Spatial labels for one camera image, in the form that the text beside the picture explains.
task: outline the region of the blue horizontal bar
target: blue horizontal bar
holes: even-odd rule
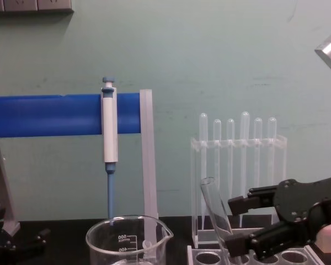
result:
[[[140,94],[118,94],[118,133],[140,132]],[[0,97],[0,138],[98,134],[99,94]]]

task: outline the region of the black table surface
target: black table surface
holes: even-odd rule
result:
[[[191,237],[191,217],[160,218],[172,230],[174,237],[167,243],[167,264],[188,264],[186,248],[193,244]],[[39,231],[49,228],[51,236],[46,253],[42,257],[22,262],[22,265],[89,265],[89,249],[85,236],[89,228],[101,220],[65,221],[25,221],[15,235],[19,243],[35,236]],[[331,254],[323,254],[314,247],[326,265],[331,265]]]

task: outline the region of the micropipette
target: micropipette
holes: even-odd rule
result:
[[[263,138],[263,120],[256,118],[254,120],[254,188],[259,187],[260,184],[260,144]]]
[[[269,147],[268,147],[268,183],[269,186],[274,185],[274,163],[275,163],[275,140],[276,140],[276,134],[277,134],[277,120],[274,117],[271,117],[267,122],[267,138],[270,141]],[[278,221],[277,213],[274,212],[271,216],[271,223],[275,223]]]
[[[200,115],[200,133],[199,140],[201,142],[201,179],[207,177],[207,141],[209,140],[209,127],[207,123],[207,114],[201,113]],[[202,229],[205,227],[205,214],[206,214],[206,203],[205,199],[201,197],[201,217],[202,217]]]
[[[222,140],[222,123],[216,119],[213,122],[213,140],[215,141],[215,180],[217,182],[218,189],[220,188],[220,141]]]
[[[242,140],[241,158],[241,195],[245,196],[247,185],[247,145],[249,139],[250,114],[243,112],[241,117],[240,139]],[[242,227],[243,216],[240,215],[239,227]]]
[[[235,138],[235,123],[233,119],[227,120],[227,140],[228,140],[228,197],[232,197],[233,191],[233,144]]]
[[[104,140],[104,163],[108,175],[108,217],[114,217],[114,173],[118,161],[118,120],[116,113],[116,88],[114,79],[103,77],[102,88],[102,128]]]

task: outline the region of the mint green wall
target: mint green wall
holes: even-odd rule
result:
[[[331,0],[75,0],[72,16],[0,18],[0,95],[152,89],[160,215],[190,215],[197,118],[274,115],[288,177],[331,176],[331,70],[314,48]],[[116,214],[143,212],[140,136],[119,138]],[[1,140],[20,220],[104,218],[99,136]]]

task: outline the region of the clear plastic test tube rack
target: clear plastic test tube rack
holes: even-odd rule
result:
[[[239,138],[236,139],[233,119],[228,119],[225,126],[215,119],[212,140],[209,140],[208,118],[202,113],[199,139],[191,138],[191,212],[196,248],[217,242],[214,231],[205,229],[210,220],[205,218],[208,213],[200,190],[201,179],[213,177],[224,202],[246,196],[249,188],[276,185],[286,179],[287,138],[276,133],[276,119],[269,118],[263,126],[263,120],[256,118],[250,129],[250,114],[243,112],[238,124]],[[277,221],[273,209],[251,210],[249,214],[271,214],[271,222]],[[240,216],[239,227],[242,227],[242,220],[243,216]]]

